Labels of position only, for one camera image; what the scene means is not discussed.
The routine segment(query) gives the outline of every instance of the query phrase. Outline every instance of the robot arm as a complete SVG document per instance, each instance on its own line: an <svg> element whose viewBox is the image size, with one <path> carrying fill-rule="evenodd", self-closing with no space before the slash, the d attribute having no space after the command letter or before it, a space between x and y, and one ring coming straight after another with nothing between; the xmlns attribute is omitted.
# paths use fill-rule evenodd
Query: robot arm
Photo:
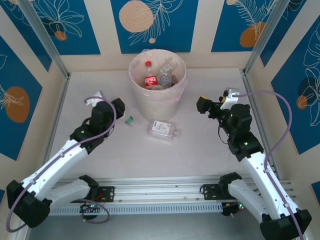
<svg viewBox="0 0 320 240"><path fill-rule="evenodd" d="M252 191L237 173L220 178L219 188L224 196L231 195L242 202L260 223L260 229L267 240L290 240L299 236L288 207L292 210L302 232L310 221L308 210L300 210L281 186L269 164L265 169L263 147L250 132L252 116L250 106L239 104L239 90L227 88L219 102L200 97L197 110L209 118L217 119L219 126L228 136L227 144L237 160L247 169L258 187L261 196ZM275 185L284 196L283 201Z"/></svg>
<svg viewBox="0 0 320 240"><path fill-rule="evenodd" d="M82 125L74 130L58 153L21 183L13 180L6 188L10 209L22 191L26 191L13 212L30 228L41 224L50 210L77 199L93 200L97 196L99 185L87 175L81 176L73 183L52 189L72 166L87 157L110 135L113 128L110 131L108 129L112 126L114 118L119 119L124 115L125 104L120 98L111 102L116 113L114 116L113 108L102 100L102 93L98 92L94 97L101 99L87 101L87 105L93 106L91 117L85 119ZM35 177L41 172L42 175L35 181Z"/></svg>

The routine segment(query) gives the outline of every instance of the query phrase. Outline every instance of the trash can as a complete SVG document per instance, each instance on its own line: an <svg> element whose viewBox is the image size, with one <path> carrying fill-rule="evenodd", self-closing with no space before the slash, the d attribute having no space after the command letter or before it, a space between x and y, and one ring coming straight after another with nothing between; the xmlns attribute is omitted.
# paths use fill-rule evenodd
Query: trash can
<svg viewBox="0 0 320 240"><path fill-rule="evenodd" d="M178 83L164 90L145 89L145 62L151 61L152 68L157 73L170 57L177 61L172 74L177 77ZM132 60L128 72L137 106L145 119L166 121L177 113L180 97L187 85L186 64L181 57L167 50L148 50Z"/></svg>

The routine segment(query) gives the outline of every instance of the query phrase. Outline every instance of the red label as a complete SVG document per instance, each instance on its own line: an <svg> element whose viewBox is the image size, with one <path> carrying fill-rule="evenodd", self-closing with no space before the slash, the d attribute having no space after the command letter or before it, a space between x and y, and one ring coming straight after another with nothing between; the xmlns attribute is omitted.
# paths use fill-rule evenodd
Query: red label
<svg viewBox="0 0 320 240"><path fill-rule="evenodd" d="M144 84L146 87L151 85L158 85L156 76L146 76L144 78Z"/></svg>

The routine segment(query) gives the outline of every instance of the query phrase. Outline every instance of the white floor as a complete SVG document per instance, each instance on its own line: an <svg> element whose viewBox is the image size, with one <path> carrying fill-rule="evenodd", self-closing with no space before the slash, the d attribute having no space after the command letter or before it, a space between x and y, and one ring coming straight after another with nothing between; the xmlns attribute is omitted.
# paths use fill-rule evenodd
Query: white floor
<svg viewBox="0 0 320 240"><path fill-rule="evenodd" d="M230 153L218 137L218 122L200 114L196 102L205 95L215 102L224 89L233 87L245 93L237 68L188 69L189 83L177 114L171 119L181 129L181 135L172 142L147 135L148 121L139 113L130 79L126 71L74 72L71 75L62 113L55 134L51 155L56 153L84 119L90 117L91 107L84 99L101 90L107 98L120 97L126 107L126 116L134 118L134 127L116 122L112 135L86 159L72 167L65 179L87 174L92 178L148 178L193 177L223 175L247 171ZM247 98L240 103L248 104ZM252 132L260 140L255 121ZM227 136L221 131L225 140Z"/></svg>

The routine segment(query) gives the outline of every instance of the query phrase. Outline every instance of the coca-cola bottle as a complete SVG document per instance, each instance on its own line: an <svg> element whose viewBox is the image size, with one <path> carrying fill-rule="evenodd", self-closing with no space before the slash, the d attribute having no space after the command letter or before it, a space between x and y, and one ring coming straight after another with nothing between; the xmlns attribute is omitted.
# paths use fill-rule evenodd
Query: coca-cola bottle
<svg viewBox="0 0 320 240"><path fill-rule="evenodd" d="M158 85L157 76L155 75L153 69L152 69L152 63L151 61L145 62L145 78L144 78L144 84L145 88L148 90L163 90L164 87L161 85Z"/></svg>

